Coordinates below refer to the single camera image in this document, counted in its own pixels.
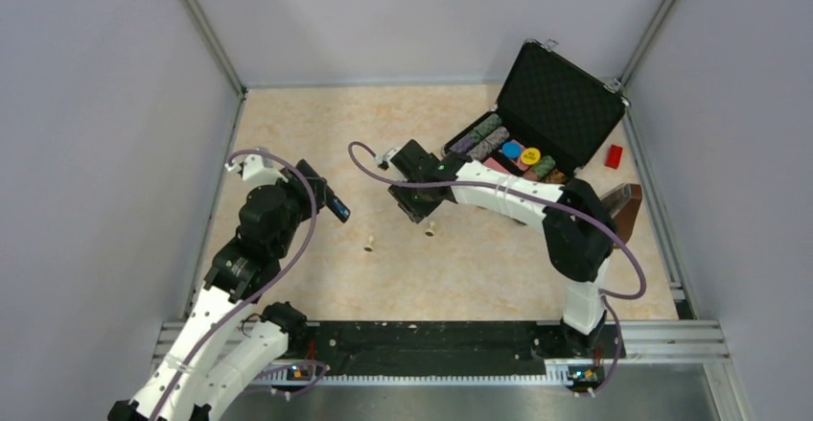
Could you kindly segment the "black remote control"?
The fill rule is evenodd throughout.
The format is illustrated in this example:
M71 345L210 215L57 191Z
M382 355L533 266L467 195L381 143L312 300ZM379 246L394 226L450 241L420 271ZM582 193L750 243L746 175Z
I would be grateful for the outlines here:
M324 176L320 175L305 159L301 159L296 164L296 169L307 179L308 184L314 191L314 196L318 209L321 210L322 208L327 208L333 215L335 215L331 210L331 202L333 199L340 198L331 188L331 186L328 183L328 180Z

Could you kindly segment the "blue battery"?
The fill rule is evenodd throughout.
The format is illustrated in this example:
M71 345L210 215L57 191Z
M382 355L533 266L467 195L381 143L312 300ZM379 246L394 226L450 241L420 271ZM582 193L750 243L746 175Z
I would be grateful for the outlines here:
M332 200L331 210L341 222L347 222L350 218L350 210L340 199Z

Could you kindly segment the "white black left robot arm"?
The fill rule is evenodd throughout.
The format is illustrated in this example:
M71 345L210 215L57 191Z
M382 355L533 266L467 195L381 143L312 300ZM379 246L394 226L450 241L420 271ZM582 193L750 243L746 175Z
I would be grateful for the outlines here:
M251 187L238 213L233 238L214 256L192 311L170 351L130 398L114 403L110 420L219 420L252 380L273 360L295 357L307 345L304 315L287 303L272 305L228 355L222 349L254 305L288 270L282 260L299 225L307 237L322 208L341 222L348 209L326 179L306 161L274 168L275 157L243 150L226 168Z

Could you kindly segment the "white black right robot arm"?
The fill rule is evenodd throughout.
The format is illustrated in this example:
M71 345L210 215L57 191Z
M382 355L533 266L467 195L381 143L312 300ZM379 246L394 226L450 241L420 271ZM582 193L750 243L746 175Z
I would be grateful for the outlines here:
M587 356L601 342L606 308L599 298L616 225L592 186L531 181L492 169L460 153L439 158L410 140L377 157L408 182L389 193L413 222L421 222L443 201L491 210L541 232L551 265L566 277L562 342L575 356Z

